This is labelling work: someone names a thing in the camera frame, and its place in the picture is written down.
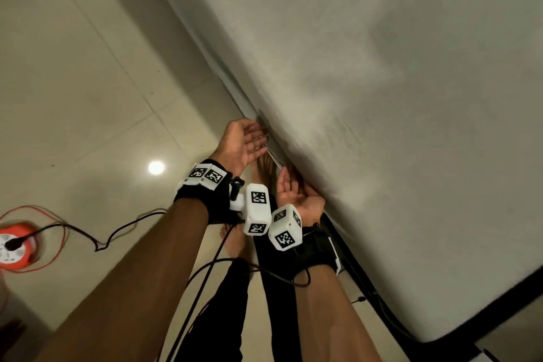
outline black wrist strap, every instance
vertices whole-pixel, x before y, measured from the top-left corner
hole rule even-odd
[[[304,269],[317,265],[329,265],[337,273],[338,262],[336,250],[328,235],[318,224],[302,228],[303,243],[291,249],[294,255],[288,266],[288,276],[294,278]]]
[[[217,161],[206,159],[196,165],[175,195],[179,199],[198,199],[207,208],[207,224],[241,222],[237,213],[230,210],[229,184],[232,173]]]

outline white tiled floor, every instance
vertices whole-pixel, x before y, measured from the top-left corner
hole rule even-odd
[[[240,117],[166,0],[0,0],[0,40],[2,212],[39,204],[104,240],[137,215],[168,207],[191,164],[211,153],[228,120]],[[166,164],[162,175],[147,172],[152,160]],[[26,212],[8,219],[45,223]],[[153,222],[141,222],[100,253],[72,234],[49,268],[5,278],[55,329]],[[59,241],[60,232],[46,234],[43,261]],[[210,227],[196,267],[218,243],[218,228]],[[201,303],[226,270],[217,265]],[[166,349],[199,280],[180,303]],[[352,284],[348,290],[353,299],[359,294]],[[370,306],[355,307],[383,359],[407,360]],[[270,338],[270,328],[255,275],[246,360],[273,360],[262,338]]]

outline white mattress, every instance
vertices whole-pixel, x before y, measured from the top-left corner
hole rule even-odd
[[[169,1],[420,340],[543,264],[541,0]]]

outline human hand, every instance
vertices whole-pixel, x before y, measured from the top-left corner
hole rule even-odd
[[[264,129],[254,120],[241,118],[228,122],[219,146],[210,159],[219,162],[234,177],[241,175],[245,167],[268,151]]]
[[[307,183],[304,183],[301,188],[295,172],[289,173],[285,166],[277,178],[275,199],[278,208],[286,204],[293,204],[301,216],[302,226],[313,226],[314,223],[320,223],[320,217],[324,211],[324,198]]]

